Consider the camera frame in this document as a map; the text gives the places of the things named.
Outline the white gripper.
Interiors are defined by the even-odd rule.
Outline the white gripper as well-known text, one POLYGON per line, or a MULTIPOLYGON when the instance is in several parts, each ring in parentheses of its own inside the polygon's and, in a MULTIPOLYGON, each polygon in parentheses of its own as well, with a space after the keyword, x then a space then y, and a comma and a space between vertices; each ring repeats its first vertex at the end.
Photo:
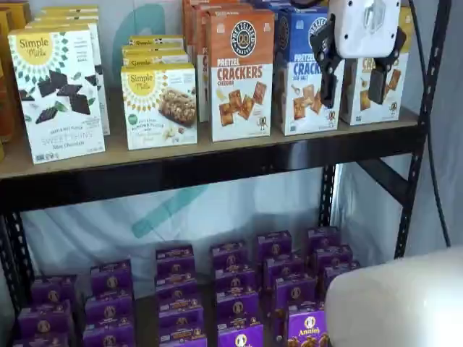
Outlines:
POLYGON ((399 13, 399 1, 329 1, 326 22, 310 35, 322 76, 320 101, 324 106, 334 107, 335 72, 343 58, 374 58, 368 97, 374 103, 383 102, 387 74, 407 39, 398 27, 399 13))

